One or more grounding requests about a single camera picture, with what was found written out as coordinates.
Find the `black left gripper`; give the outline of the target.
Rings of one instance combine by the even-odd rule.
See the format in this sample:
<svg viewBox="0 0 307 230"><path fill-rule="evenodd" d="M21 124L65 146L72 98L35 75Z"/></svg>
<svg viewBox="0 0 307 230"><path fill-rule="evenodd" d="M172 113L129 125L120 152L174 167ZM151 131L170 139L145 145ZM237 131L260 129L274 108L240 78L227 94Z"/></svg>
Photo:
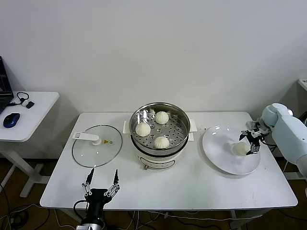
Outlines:
<svg viewBox="0 0 307 230"><path fill-rule="evenodd" d="M94 175L94 168L91 169L90 173L87 175L86 180L82 183L82 187L84 188L84 198L89 203L103 203L107 204L111 201L111 197L114 197L116 193L120 189L119 178L118 178L118 169L116 169L113 184L110 188L102 189L102 188L92 188L91 182Z"/></svg>

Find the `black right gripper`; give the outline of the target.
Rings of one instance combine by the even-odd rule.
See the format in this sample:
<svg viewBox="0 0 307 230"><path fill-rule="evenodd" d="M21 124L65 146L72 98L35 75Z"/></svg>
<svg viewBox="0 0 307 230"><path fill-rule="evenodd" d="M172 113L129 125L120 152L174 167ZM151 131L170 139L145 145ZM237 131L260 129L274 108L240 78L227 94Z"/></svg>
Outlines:
<svg viewBox="0 0 307 230"><path fill-rule="evenodd" d="M260 149L260 139L259 137L253 137L252 133L247 130L247 132L242 132L239 136L239 141L241 141L244 137L247 137L250 143L250 149L246 153L246 155L257 154Z"/></svg>

